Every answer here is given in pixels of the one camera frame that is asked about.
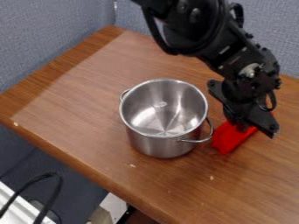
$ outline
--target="pot handle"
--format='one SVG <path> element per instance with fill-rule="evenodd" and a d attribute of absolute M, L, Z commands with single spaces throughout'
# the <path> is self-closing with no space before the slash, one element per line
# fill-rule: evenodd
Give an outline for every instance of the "pot handle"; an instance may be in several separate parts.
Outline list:
<path fill-rule="evenodd" d="M 209 135 L 206 138 L 203 138 L 203 139 L 201 139 L 201 140 L 187 140 L 187 139 L 181 139 L 181 140 L 178 140 L 178 141 L 181 141 L 181 142 L 186 142 L 186 143 L 191 143 L 191 144 L 201 144 L 201 143 L 205 143 L 205 142 L 210 141 L 210 140 L 211 140 L 211 137 L 213 137 L 213 135 L 214 135 L 214 127 L 213 127 L 211 120 L 210 120 L 209 117 L 206 118 L 206 121 L 207 121 L 207 123 L 209 123 L 209 125 L 210 125 L 210 135 Z"/>
<path fill-rule="evenodd" d="M 119 97 L 119 100 L 120 100 L 120 101 L 123 101 L 123 99 L 124 99 L 127 93 L 130 92 L 130 90 L 131 90 L 131 88 L 127 89 L 127 90 L 123 92 L 123 94 L 120 95 L 120 97 Z"/>

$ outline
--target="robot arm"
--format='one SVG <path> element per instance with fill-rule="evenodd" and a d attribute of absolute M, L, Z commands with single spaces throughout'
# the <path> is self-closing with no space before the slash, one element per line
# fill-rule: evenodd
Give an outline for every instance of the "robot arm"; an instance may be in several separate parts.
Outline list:
<path fill-rule="evenodd" d="M 281 88 L 279 65 L 271 51 L 243 30 L 245 13 L 227 0 L 132 0 L 143 9 L 154 39 L 170 54 L 203 60 L 225 81 L 209 82 L 229 120 L 241 130 L 257 126 L 270 137 L 279 131 L 271 115 L 274 90 Z M 155 20 L 163 22 L 163 35 Z"/>

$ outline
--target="table surface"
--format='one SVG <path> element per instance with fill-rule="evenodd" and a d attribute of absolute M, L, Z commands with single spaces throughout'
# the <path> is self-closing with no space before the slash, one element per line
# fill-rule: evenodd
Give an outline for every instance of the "table surface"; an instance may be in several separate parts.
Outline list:
<path fill-rule="evenodd" d="M 221 77 L 114 26 L 0 95 L 0 123 L 162 223 L 297 223 L 299 80 L 283 77 L 274 140 L 257 133 L 226 157 L 203 143 L 187 156 L 162 160 L 131 148 L 119 116 L 122 92 L 155 78 L 201 88 L 218 127 L 222 106 L 206 82 Z"/>

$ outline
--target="red object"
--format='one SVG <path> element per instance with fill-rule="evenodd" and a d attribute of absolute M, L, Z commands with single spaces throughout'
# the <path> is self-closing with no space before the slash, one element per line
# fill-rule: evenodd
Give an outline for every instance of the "red object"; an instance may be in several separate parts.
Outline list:
<path fill-rule="evenodd" d="M 247 132 L 241 132 L 237 125 L 225 122 L 215 130 L 211 146 L 219 150 L 222 155 L 227 155 L 258 131 L 258 128 L 249 128 Z"/>

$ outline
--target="stainless steel pot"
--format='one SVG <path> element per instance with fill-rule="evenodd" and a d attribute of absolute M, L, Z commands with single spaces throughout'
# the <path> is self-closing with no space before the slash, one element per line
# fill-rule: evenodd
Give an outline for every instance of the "stainless steel pot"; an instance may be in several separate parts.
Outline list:
<path fill-rule="evenodd" d="M 120 116 L 132 146 L 155 158 L 175 158 L 211 139 L 209 103 L 202 91 L 181 80 L 150 80 L 120 96 Z M 209 137 L 199 139 L 202 124 Z"/>

